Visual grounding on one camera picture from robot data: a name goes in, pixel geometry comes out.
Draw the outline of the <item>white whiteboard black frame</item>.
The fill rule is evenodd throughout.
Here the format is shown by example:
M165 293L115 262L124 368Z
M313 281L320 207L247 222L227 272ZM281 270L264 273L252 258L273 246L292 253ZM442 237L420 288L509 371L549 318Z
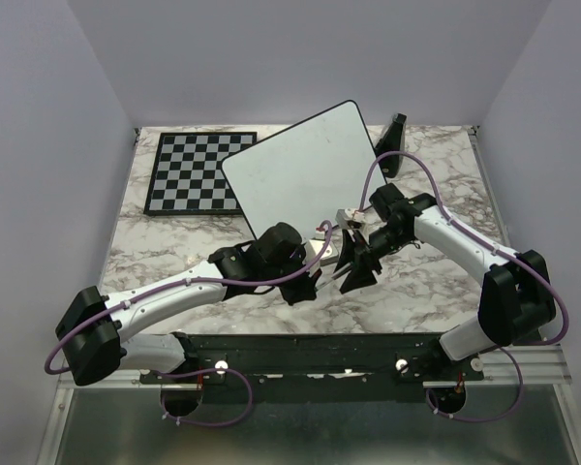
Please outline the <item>white whiteboard black frame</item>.
M222 172L255 238L284 222L303 238L360 205L376 159L358 105L347 100L228 156Z

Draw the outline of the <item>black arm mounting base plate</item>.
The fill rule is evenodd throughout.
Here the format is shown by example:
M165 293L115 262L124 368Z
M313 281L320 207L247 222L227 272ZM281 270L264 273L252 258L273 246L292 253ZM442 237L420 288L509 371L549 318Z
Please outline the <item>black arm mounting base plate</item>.
M416 402L429 382L451 390L487 380L480 350L451 361L438 345L436 333L110 336L87 346L73 378L83 387L139 370L146 384L198 384L217 404L245 391L271 403Z

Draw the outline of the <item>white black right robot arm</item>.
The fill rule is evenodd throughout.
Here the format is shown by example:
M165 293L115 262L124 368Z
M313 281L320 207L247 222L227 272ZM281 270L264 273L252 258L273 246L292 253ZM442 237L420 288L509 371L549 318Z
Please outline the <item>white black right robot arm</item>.
M441 251L481 287L476 315L443 333L423 357L433 377L448 379L459 371L462 359L520 341L555 318L546 262L538 252L517 253L456 227L430 194L407 198L387 184L371 196L370 204L383 222L370 233L364 231L361 211L346 208L336 214L343 231L336 265L345 278L341 293L375 285L382 258L416 242Z

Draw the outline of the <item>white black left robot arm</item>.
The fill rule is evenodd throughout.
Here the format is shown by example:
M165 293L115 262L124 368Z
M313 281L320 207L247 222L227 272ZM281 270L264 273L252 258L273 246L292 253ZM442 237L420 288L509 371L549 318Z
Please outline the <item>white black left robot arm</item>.
M220 303L258 288L277 288L289 305L316 297L320 259L330 242L311 243L290 225L278 223L259 238L223 247L207 260L156 284L101 295L92 286L79 291L55 329L58 344L79 386L100 382L121 369L164 372L188 381L196 368L185 337L151 335L146 329L184 311Z

